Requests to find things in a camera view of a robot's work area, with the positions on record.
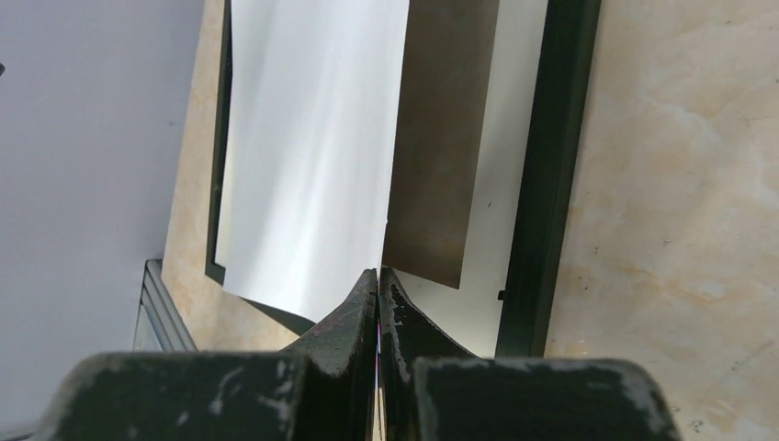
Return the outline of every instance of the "white paper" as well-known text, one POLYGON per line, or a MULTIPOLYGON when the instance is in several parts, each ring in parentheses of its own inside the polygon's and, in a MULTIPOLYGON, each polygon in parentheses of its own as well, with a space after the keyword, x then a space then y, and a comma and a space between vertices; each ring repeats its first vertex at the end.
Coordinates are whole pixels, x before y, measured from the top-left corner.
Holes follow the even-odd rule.
POLYGON ((233 0, 224 289, 317 322, 380 267, 408 0, 233 0))

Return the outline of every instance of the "brown rectangle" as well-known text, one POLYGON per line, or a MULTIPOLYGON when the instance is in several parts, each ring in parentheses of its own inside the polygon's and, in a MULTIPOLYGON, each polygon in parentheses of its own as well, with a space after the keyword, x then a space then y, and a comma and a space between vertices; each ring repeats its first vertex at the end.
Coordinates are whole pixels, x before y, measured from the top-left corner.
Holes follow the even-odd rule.
POLYGON ((459 288, 499 0, 412 0, 383 263, 459 288))

